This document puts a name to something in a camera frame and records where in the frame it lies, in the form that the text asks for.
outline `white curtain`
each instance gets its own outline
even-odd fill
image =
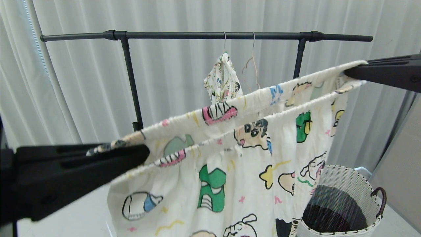
[[[2,46],[9,46],[2,47],[1,115],[12,147],[106,142],[131,133],[136,120],[120,42],[43,43],[41,34],[111,29],[318,30],[374,36],[370,43],[307,43],[300,75],[357,59],[416,54],[421,48],[418,0],[33,0],[27,6],[22,1],[2,1],[2,8]],[[209,104],[203,79],[222,53],[223,40],[133,39],[129,43],[145,126]],[[227,40],[225,46],[244,93],[249,93],[245,81],[252,90],[257,88],[251,64],[241,73],[252,44],[252,40]],[[256,40],[261,87],[292,79],[296,47],[296,40]],[[330,162],[373,170],[412,100],[411,93],[373,83],[355,92]]]

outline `cartoon print fabric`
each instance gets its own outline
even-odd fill
[[[227,52],[218,58],[203,85],[209,93],[212,105],[243,96],[240,81]]]
[[[365,83],[341,72],[363,63],[169,118],[88,151],[150,150],[144,165],[111,182],[107,203],[117,235],[296,236],[347,92]]]

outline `brown basket handle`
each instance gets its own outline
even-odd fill
[[[378,213],[377,213],[377,215],[376,215],[376,218],[377,218],[379,215],[381,216],[381,218],[383,218],[383,212],[384,212],[384,208],[386,207],[386,201],[387,201],[386,191],[385,191],[383,188],[378,187],[378,188],[376,188],[376,189],[375,189],[375,190],[371,193],[371,196],[373,196],[373,195],[377,195],[378,191],[380,191],[380,192],[381,192],[382,201],[381,201],[381,206],[380,206],[380,209],[378,210]]]

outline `white and black basket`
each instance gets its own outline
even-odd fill
[[[297,236],[369,237],[383,218],[385,206],[384,189],[373,190],[364,176],[351,168],[326,165]]]

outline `white floor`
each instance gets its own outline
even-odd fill
[[[37,223],[21,220],[19,237],[116,237],[103,186]],[[394,210],[386,207],[373,237],[421,237]]]

